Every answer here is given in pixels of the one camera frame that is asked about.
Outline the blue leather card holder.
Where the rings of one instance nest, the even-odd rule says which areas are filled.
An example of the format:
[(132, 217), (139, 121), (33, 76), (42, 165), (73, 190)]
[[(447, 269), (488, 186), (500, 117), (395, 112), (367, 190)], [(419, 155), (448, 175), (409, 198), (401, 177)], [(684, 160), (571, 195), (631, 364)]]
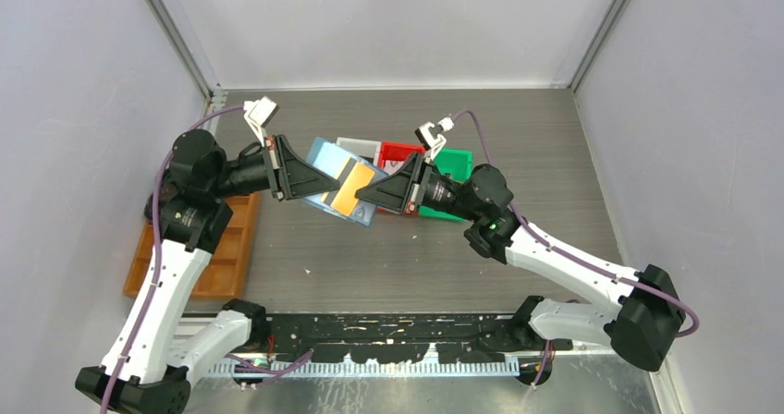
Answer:
[(355, 197), (359, 189), (387, 177), (387, 173), (334, 142), (315, 138), (306, 161), (318, 170), (336, 179), (339, 188), (306, 197), (306, 203), (325, 213), (352, 222), (370, 226), (377, 206)]

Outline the orange gold credit card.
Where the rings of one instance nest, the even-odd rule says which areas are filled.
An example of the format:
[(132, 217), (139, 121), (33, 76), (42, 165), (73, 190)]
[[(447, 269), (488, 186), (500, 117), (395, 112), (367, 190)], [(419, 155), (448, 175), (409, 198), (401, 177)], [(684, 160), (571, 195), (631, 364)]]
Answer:
[(356, 191), (368, 186), (375, 174), (364, 160), (347, 158), (337, 172), (339, 188), (325, 192), (320, 197), (321, 202), (339, 215), (350, 217), (359, 202)]

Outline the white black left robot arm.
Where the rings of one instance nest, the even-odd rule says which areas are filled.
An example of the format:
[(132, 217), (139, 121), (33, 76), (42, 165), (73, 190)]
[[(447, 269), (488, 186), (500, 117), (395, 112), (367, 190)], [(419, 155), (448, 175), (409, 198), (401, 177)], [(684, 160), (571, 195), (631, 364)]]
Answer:
[(116, 342), (99, 365), (80, 370), (76, 389), (103, 413), (180, 413), (192, 387), (227, 354), (270, 342), (263, 306), (234, 298), (181, 347), (175, 331), (233, 212), (230, 197), (270, 190), (282, 201), (336, 190), (338, 181), (308, 164), (284, 136), (228, 160), (214, 136), (189, 130), (157, 174), (145, 213), (153, 256)]

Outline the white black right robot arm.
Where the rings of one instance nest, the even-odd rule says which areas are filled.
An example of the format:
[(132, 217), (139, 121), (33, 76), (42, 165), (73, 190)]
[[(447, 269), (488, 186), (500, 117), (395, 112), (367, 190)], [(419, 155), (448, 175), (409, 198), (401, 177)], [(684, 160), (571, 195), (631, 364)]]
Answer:
[(538, 274), (583, 299), (525, 299), (512, 327), (524, 349), (577, 340), (610, 347), (638, 369), (659, 371), (675, 340), (693, 332), (683, 327), (693, 314), (667, 271), (653, 264), (637, 270), (608, 262), (550, 236), (514, 212), (507, 180), (490, 164), (457, 181), (414, 154), (356, 196), (391, 213), (425, 206), (466, 220), (471, 225), (464, 237), (479, 256)]

